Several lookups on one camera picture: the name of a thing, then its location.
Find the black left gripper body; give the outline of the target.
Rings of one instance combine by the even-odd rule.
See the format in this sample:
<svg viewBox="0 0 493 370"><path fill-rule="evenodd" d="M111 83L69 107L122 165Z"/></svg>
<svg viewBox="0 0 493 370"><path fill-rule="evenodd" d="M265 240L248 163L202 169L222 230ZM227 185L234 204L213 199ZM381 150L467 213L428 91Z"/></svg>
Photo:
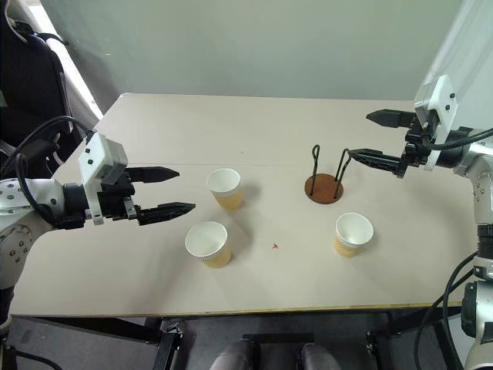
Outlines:
<svg viewBox="0 0 493 370"><path fill-rule="evenodd" d="M102 216L112 220L136 220L138 211L132 201L134 194L132 172L123 172L113 184L102 183L98 192Z"/></svg>

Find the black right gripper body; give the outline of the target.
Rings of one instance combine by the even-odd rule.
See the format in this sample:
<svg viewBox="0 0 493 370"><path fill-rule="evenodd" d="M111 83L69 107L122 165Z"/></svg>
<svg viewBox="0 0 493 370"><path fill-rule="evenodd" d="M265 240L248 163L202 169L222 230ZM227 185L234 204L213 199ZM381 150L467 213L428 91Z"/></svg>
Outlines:
<svg viewBox="0 0 493 370"><path fill-rule="evenodd" d="M415 113L399 112L398 127L407 128L404 136L405 146L394 175L403 178L408 167L419 167L426 164L430 150L423 144L423 139L432 139L433 134L428 127L423 128Z"/></svg>

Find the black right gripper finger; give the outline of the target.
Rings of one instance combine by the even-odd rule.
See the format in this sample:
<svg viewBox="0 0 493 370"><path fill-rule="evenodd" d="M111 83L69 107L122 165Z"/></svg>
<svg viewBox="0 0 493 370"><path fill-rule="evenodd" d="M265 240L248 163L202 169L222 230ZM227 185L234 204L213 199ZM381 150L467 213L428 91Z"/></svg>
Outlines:
<svg viewBox="0 0 493 370"><path fill-rule="evenodd" d="M379 109L366 115L371 122L389 128L411 128L415 117L415 113L395 109Z"/></svg>
<svg viewBox="0 0 493 370"><path fill-rule="evenodd" d="M349 150L349 154L358 163L390 173L396 173L400 164L399 157L388 156L379 150L355 149Z"/></svg>

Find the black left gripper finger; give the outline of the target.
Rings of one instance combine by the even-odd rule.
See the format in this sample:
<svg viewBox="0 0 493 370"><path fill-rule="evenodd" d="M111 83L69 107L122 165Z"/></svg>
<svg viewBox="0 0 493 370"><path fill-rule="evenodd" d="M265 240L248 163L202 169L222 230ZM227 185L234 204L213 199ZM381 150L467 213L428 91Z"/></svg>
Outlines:
<svg viewBox="0 0 493 370"><path fill-rule="evenodd" d="M160 183L179 176L177 171L162 166L127 167L126 172L133 183Z"/></svg>
<svg viewBox="0 0 493 370"><path fill-rule="evenodd" d="M136 206L136 218L140 226L157 224L181 217L196 208L194 203L172 202L142 209Z"/></svg>

